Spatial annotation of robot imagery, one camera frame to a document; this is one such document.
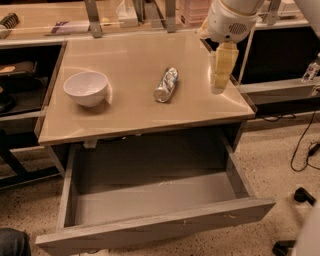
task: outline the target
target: drawer front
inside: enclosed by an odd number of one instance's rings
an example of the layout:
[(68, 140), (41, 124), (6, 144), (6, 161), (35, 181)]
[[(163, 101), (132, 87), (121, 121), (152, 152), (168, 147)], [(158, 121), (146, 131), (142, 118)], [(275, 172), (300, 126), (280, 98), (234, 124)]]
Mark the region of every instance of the drawer front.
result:
[(72, 147), (52, 255), (117, 248), (261, 220), (257, 199), (218, 127)]

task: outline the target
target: dark pants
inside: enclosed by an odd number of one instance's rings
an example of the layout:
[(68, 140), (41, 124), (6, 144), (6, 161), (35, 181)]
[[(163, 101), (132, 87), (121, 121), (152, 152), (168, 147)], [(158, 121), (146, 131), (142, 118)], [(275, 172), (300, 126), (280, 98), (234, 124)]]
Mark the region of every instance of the dark pants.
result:
[(0, 228), (0, 256), (30, 256), (30, 246), (25, 233)]

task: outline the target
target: silver can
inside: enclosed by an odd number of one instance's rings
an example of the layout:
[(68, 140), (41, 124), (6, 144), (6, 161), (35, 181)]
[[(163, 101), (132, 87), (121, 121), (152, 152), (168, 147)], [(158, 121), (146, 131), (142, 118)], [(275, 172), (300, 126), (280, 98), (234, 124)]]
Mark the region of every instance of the silver can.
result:
[(167, 67), (164, 75), (153, 93), (154, 98), (159, 102), (166, 102), (170, 99), (171, 94), (176, 86), (179, 73), (173, 67)]

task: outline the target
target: drawer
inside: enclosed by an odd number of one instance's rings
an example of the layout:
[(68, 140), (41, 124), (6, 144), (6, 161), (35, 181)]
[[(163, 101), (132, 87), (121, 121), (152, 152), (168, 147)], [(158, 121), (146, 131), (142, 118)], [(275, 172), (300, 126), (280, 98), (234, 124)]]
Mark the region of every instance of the drawer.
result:
[(185, 236), (261, 220), (258, 199), (220, 127), (72, 145), (58, 227), (37, 237), (51, 255)]

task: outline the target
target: speckled floor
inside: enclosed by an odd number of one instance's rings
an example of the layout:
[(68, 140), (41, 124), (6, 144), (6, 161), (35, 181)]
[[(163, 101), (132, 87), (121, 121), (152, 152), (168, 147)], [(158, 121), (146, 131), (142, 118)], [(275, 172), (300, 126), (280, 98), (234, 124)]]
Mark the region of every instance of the speckled floor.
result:
[[(277, 122), (254, 120), (247, 123), (236, 151), (240, 167), (257, 197), (274, 197), (276, 205), (260, 222), (194, 234), (188, 237), (153, 242), (130, 249), (103, 250), (96, 255), (273, 255), (278, 240), (295, 239), (311, 206), (293, 201), (293, 193), (303, 186), (317, 197), (320, 170), (308, 166), (301, 172), (290, 167), (297, 143), (307, 128), (312, 113), (300, 114)], [(301, 140), (293, 165), (300, 169), (311, 143), (320, 141), (320, 113)], [(49, 164), (44, 150), (14, 152), (28, 169)], [(320, 151), (309, 158), (320, 167)], [(9, 172), (0, 162), (0, 175)], [(34, 245), (38, 235), (54, 232), (63, 180), (46, 179), (29, 185), (0, 191), (0, 227), (24, 230), (30, 235), (33, 255), (47, 255)]]

